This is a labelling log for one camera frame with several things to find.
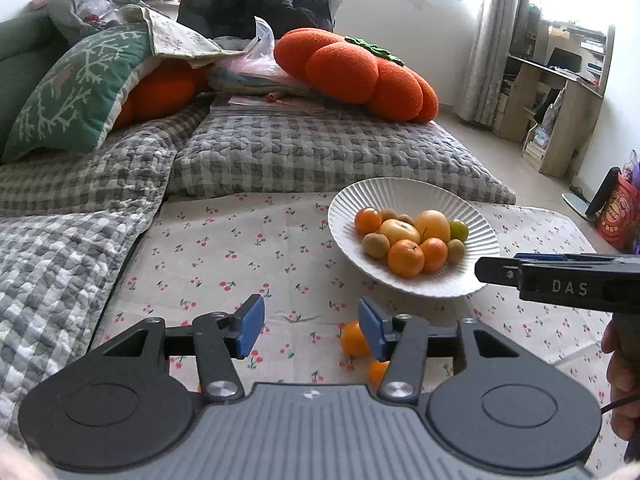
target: gray and white plaid fabric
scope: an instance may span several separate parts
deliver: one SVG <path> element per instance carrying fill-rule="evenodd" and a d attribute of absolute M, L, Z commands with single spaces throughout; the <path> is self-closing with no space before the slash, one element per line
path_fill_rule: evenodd
<path fill-rule="evenodd" d="M 191 105 L 111 134 L 89 155 L 0 166 L 0 433 L 20 440 L 20 400 L 86 352 L 175 155 L 206 113 Z"/>
<path fill-rule="evenodd" d="M 465 200 L 516 200 L 433 122 L 391 123 L 353 111 L 248 116 L 225 108 L 212 108 L 178 154 L 168 192 L 329 192 L 379 176 L 429 182 Z"/>

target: lime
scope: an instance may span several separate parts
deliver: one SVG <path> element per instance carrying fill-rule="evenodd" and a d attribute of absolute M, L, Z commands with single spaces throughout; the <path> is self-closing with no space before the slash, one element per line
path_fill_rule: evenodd
<path fill-rule="evenodd" d="M 461 242 L 464 242 L 469 236 L 469 228 L 462 220 L 458 220 L 456 218 L 449 224 L 449 228 L 451 229 L 452 240 L 460 240 Z"/>

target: human hand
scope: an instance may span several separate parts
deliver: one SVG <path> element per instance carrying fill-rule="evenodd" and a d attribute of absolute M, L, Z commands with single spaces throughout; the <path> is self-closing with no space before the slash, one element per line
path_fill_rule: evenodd
<path fill-rule="evenodd" d="M 607 367 L 607 381 L 611 385 L 611 402 L 640 393 L 638 370 L 633 370 L 629 362 L 622 357 L 618 334 L 612 321 L 609 321 L 604 331 L 601 348 L 605 354 L 613 352 Z M 634 434 L 636 419 L 639 417 L 640 401 L 615 408 L 611 417 L 611 429 L 622 440 L 629 440 Z"/>

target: green pillow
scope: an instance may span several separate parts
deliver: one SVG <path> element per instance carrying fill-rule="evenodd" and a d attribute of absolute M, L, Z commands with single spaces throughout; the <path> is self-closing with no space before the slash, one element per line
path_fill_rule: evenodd
<path fill-rule="evenodd" d="M 146 23 L 118 25 L 76 43 L 47 72 L 9 132 L 3 162 L 35 148 L 99 148 L 141 78 L 158 65 Z"/>

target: tiled floor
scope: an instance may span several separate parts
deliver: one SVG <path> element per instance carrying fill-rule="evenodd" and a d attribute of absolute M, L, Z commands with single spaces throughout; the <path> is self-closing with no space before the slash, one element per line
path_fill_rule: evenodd
<path fill-rule="evenodd" d="M 435 121 L 462 142 L 496 178 L 514 190 L 518 205 L 551 209 L 568 216 L 597 252 L 617 252 L 562 200 L 562 193 L 569 191 L 569 183 L 534 170 L 520 158 L 519 144 L 469 126 L 449 111 L 441 112 Z"/>

